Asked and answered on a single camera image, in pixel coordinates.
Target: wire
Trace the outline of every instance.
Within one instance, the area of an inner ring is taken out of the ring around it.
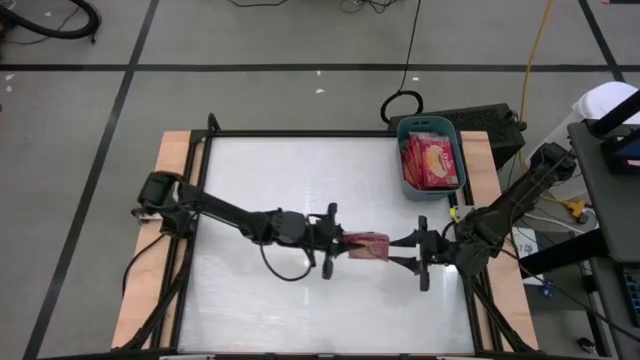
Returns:
[[[62,24],[60,24],[60,26],[58,26],[58,28],[56,29],[56,31],[60,31],[62,30],[62,28],[67,24],[67,22],[69,20],[71,20],[71,18],[78,13],[78,11],[80,11],[80,6],[77,6],[76,9],[69,15],[67,16],[64,21],[62,22]],[[34,45],[34,44],[39,44],[41,42],[47,41],[51,39],[50,36],[45,36],[41,39],[38,40],[34,40],[34,41],[27,41],[27,42],[22,42],[22,41],[5,41],[7,44],[16,44],[16,45]]]
[[[0,5],[6,4],[6,3],[11,3],[11,5],[5,6],[9,10],[13,9],[17,4],[16,0],[2,0],[2,1],[0,1]]]
[[[84,12],[87,13],[87,16],[89,18],[87,24],[78,30],[60,31],[61,27],[57,30],[51,30],[21,17],[20,15],[5,8],[4,6],[0,6],[0,17],[11,21],[18,26],[22,26],[27,30],[56,39],[80,39],[92,35],[91,41],[95,43],[95,39],[93,38],[93,36],[96,34],[98,28],[100,27],[100,24],[102,23],[100,14],[97,12],[95,6],[87,3],[85,0],[69,1],[78,5],[78,7],[80,7]]]
[[[340,2],[340,10],[342,10],[342,12],[347,14],[355,14],[358,11],[362,10],[365,4],[369,4],[369,6],[373,8],[373,11],[375,11],[378,14],[382,14],[387,10],[389,6],[391,6],[396,2],[398,2],[398,0],[390,0],[389,2],[385,2],[385,3],[379,3],[373,0],[342,0]],[[348,7],[345,7],[344,4],[346,3],[352,3],[354,5],[353,9],[349,9]]]
[[[309,223],[309,218],[311,216],[314,217],[318,217],[317,215],[307,215],[307,224]],[[307,260],[309,260],[309,265],[307,266],[307,270],[300,276],[296,276],[293,278],[288,278],[285,276],[280,275],[273,267],[271,267],[271,264],[269,263],[269,260],[267,260],[267,255],[264,253],[264,240],[262,239],[262,237],[260,237],[260,255],[262,256],[262,260],[264,261],[264,264],[267,266],[267,269],[269,269],[269,271],[271,271],[271,273],[273,275],[275,275],[278,279],[280,280],[284,280],[284,281],[289,281],[289,282],[294,282],[294,281],[298,281],[298,280],[302,280],[305,277],[307,277],[307,275],[309,275],[309,273],[311,272],[311,268],[313,268],[314,266],[314,261],[313,261],[313,246],[316,242],[315,240],[315,234],[313,229],[311,231],[309,231],[309,234],[311,235],[311,241],[310,241],[310,245],[309,245],[309,249],[302,249],[302,252],[304,252],[305,255],[307,255]]]
[[[258,3],[258,4],[238,4],[237,2],[235,2],[233,0],[227,0],[227,1],[232,3],[233,5],[235,5],[237,7],[259,7],[259,6],[280,6],[280,5],[286,3],[289,0],[280,0],[277,3]]]
[[[516,166],[516,157],[513,157],[511,161],[511,170],[509,170],[509,177],[507,178],[507,189],[511,187],[511,175],[513,175],[513,168]]]
[[[509,255],[510,257],[514,258],[515,260],[518,260],[518,257],[515,256],[514,254],[508,252],[505,249],[500,249],[500,251],[502,251],[503,253]],[[533,275],[529,270],[525,269],[520,262],[518,261],[518,266],[520,267],[520,269],[522,271],[524,271],[527,275],[542,281],[544,283],[544,280],[541,279],[540,277]],[[564,295],[565,297],[567,297],[567,299],[571,300],[572,302],[580,305],[582,308],[584,308],[586,311],[590,312],[591,314],[593,314],[595,317],[597,317],[598,319],[604,321],[605,323],[607,323],[609,326],[611,326],[612,328],[618,330],[621,334],[627,336],[628,338],[632,339],[635,342],[640,343],[640,337],[633,335],[632,333],[630,333],[629,331],[623,329],[621,326],[619,326],[618,324],[612,322],[611,320],[607,319],[606,316],[600,314],[599,312],[593,310],[591,307],[589,307],[588,305],[583,304],[581,301],[577,300],[576,298],[574,298],[573,296],[569,295],[568,292],[564,291],[563,289],[559,288],[558,286],[556,286],[553,283],[547,283],[548,285],[550,285],[551,287],[553,287],[554,289],[558,290],[559,293],[561,293],[562,295]]]
[[[546,221],[548,223],[556,224],[556,225],[562,226],[565,229],[569,229],[569,230],[571,230],[573,232],[576,232],[578,234],[584,234],[585,233],[582,230],[578,230],[578,229],[574,228],[573,226],[565,224],[564,222],[558,221],[556,219],[549,219],[549,218],[546,218],[546,217],[532,215],[532,214],[524,214],[524,216],[526,216],[528,218],[532,218],[532,219],[536,219],[536,220],[540,220],[540,221]]]
[[[416,16],[413,19],[413,29],[411,30],[411,40],[409,40],[409,51],[407,52],[407,61],[404,63],[404,72],[402,74],[402,82],[400,83],[400,88],[398,91],[402,91],[404,87],[404,82],[407,79],[407,71],[409,70],[409,60],[411,59],[411,49],[413,49],[413,38],[416,35],[416,25],[418,25],[418,15],[420,14],[420,5],[422,5],[422,0],[418,0],[418,7],[416,8]]]
[[[524,82],[522,84],[522,96],[520,100],[520,116],[518,117],[518,122],[524,122],[525,110],[527,105],[527,91],[529,89],[529,75],[531,74],[533,59],[535,58],[536,52],[538,51],[538,45],[540,44],[540,39],[542,39],[543,30],[547,25],[547,20],[549,19],[549,14],[551,13],[552,5],[553,5],[553,0],[548,0],[547,7],[544,10],[544,15],[542,16],[542,21],[540,22],[540,27],[538,28],[538,34],[536,35],[536,40],[533,43],[533,48],[531,48],[531,53],[529,54],[529,61],[527,61],[527,69],[524,73]],[[518,161],[520,163],[520,168],[524,173],[527,171],[527,167],[524,164],[524,160],[522,160],[521,150],[518,150],[517,156],[518,156]],[[563,203],[562,200],[558,200],[553,196],[542,195],[541,197],[551,202]]]
[[[598,222],[598,216],[596,215],[596,212],[593,211],[593,209],[589,209],[589,208],[585,208],[584,211],[591,213],[591,215],[593,215],[593,219],[596,221],[596,224],[593,226],[594,229],[597,229],[600,227],[600,223]]]
[[[131,261],[129,261],[129,265],[127,265],[127,268],[124,270],[124,275],[122,275],[122,297],[124,297],[124,292],[127,289],[127,279],[129,278],[129,271],[131,270],[131,267],[133,266],[133,264],[135,264],[136,260],[138,260],[138,258],[142,256],[142,254],[144,254],[149,249],[151,249],[154,245],[159,243],[160,240],[162,240],[162,238],[165,237],[165,235],[166,234],[162,234],[158,236],[157,239],[153,240],[149,245],[145,246],[142,250],[140,250],[139,253],[136,254],[136,256],[133,257],[133,259],[131,259]]]
[[[446,238],[447,238],[447,232],[449,231],[449,228],[450,228],[451,226],[453,226],[453,224],[455,224],[455,223],[456,223],[455,221],[451,221],[450,223],[448,223],[448,224],[444,227],[444,229],[442,229],[442,237],[443,237],[444,239],[446,239]]]
[[[418,6],[416,7],[416,15],[415,15],[415,18],[413,19],[413,28],[411,30],[411,40],[409,41],[409,51],[407,52],[407,61],[404,64],[404,71],[402,73],[402,82],[400,83],[400,88],[398,88],[398,91],[396,91],[394,94],[389,96],[387,100],[385,100],[382,103],[382,106],[380,107],[380,117],[382,118],[382,121],[386,124],[391,124],[391,121],[387,117],[387,106],[389,106],[389,104],[393,100],[399,98],[400,96],[411,95],[416,99],[416,101],[418,102],[418,110],[415,112],[416,114],[421,113],[424,108],[424,101],[422,100],[422,96],[417,91],[402,90],[402,88],[404,87],[404,82],[407,79],[407,71],[409,71],[409,60],[411,59],[411,50],[413,49],[413,38],[416,35],[416,25],[418,24],[418,15],[420,15],[421,5],[422,5],[422,0],[418,0]]]

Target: red snack packet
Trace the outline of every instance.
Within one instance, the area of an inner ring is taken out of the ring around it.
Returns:
[[[387,261],[389,258],[389,236],[375,233],[345,233],[343,239],[347,244],[364,245],[349,250],[349,259],[377,259]]]
[[[419,185],[411,172],[411,165],[409,164],[409,162],[410,160],[409,160],[409,154],[407,152],[407,149],[403,149],[402,150],[402,173],[404,175],[404,179],[409,183],[409,185],[417,189]]]
[[[418,134],[417,138],[421,150],[424,188],[457,187],[458,174],[449,138],[436,134]]]

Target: gray desk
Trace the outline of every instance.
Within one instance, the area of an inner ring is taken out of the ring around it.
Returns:
[[[602,140],[591,135],[586,124],[571,124],[568,130],[609,256],[640,263],[640,177],[611,174],[600,152]]]
[[[586,124],[571,124],[568,130],[611,257],[590,260],[605,316],[640,336],[640,328],[631,325],[614,268],[615,261],[640,263],[640,177],[611,174],[600,152],[602,140]],[[620,359],[640,359],[640,344],[613,328],[611,336]]]

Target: wooden board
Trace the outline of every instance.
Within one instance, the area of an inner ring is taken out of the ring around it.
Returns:
[[[462,132],[462,146],[474,203],[476,206],[490,205],[500,196],[501,191],[487,133],[480,131]],[[513,246],[508,241],[505,241],[504,249],[515,254]],[[529,346],[537,349],[538,341],[533,329],[529,303],[527,302],[522,277],[520,276],[518,261],[501,253],[497,258],[489,261],[488,272],[494,303],[520,337]],[[486,317],[486,314],[480,314],[482,305],[480,303],[478,305],[479,317]],[[482,340],[485,348],[490,349],[491,345],[490,342],[487,343],[488,339],[487,332],[486,336],[483,334]],[[510,349],[504,339],[502,343],[505,350]]]
[[[190,134],[190,131],[164,133],[155,170],[176,173],[184,171]],[[159,236],[159,229],[160,221],[151,221],[140,227],[136,254]],[[122,346],[129,341],[158,303],[169,241],[169,238],[163,239],[132,266],[111,343],[112,347]],[[171,316],[171,319],[174,313],[172,309],[173,306],[167,311],[167,316]]]
[[[189,132],[165,132],[156,170],[182,173],[189,145]],[[485,132],[462,132],[463,149],[467,161],[468,181],[476,205],[491,204],[500,196],[500,184],[493,164],[489,139]],[[199,149],[196,159],[202,152]],[[138,236],[136,253],[158,236],[159,222],[142,226]],[[112,346],[126,343],[146,320],[156,305],[160,293],[160,283],[164,272],[169,241],[158,244],[142,256],[132,267],[129,284],[120,309]],[[489,262],[489,277],[496,306],[511,326],[530,346],[537,348],[531,314],[524,292],[517,261],[501,255]],[[168,346],[175,306],[165,314],[165,327],[161,346]],[[491,349],[491,341],[486,322],[486,313],[478,304],[478,317],[485,349]]]

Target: white surface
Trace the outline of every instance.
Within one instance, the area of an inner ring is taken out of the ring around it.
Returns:
[[[513,229],[513,240],[518,246],[518,256],[520,258],[538,252],[538,243],[536,242],[536,232],[534,230],[515,226]],[[544,280],[544,276],[542,274],[538,275],[538,277]],[[528,277],[522,280],[522,282],[529,285],[543,285],[542,281],[534,277]]]
[[[631,96],[637,89],[629,84],[621,82],[608,82],[586,92],[572,106],[572,112],[558,125],[553,132],[547,136],[542,143],[555,142],[563,148],[569,150],[569,132],[567,126],[571,123],[580,122],[587,119],[600,119],[622,101]],[[640,114],[632,116],[625,124],[640,124]],[[576,167],[574,174],[580,173],[580,165]],[[562,200],[572,199],[587,192],[587,187],[581,176],[569,179],[561,185],[554,186],[549,190],[551,194]]]
[[[205,191],[247,210],[324,213],[338,203],[347,231],[408,235],[418,215],[439,231],[448,200],[404,198],[392,138],[219,138]],[[265,248],[285,276],[301,274],[300,250]],[[402,249],[402,256],[417,255]],[[320,264],[323,257],[317,256]],[[454,267],[432,266],[431,289],[397,264],[339,257],[287,283],[235,228],[202,219],[179,348],[210,352],[473,353],[464,290]]]

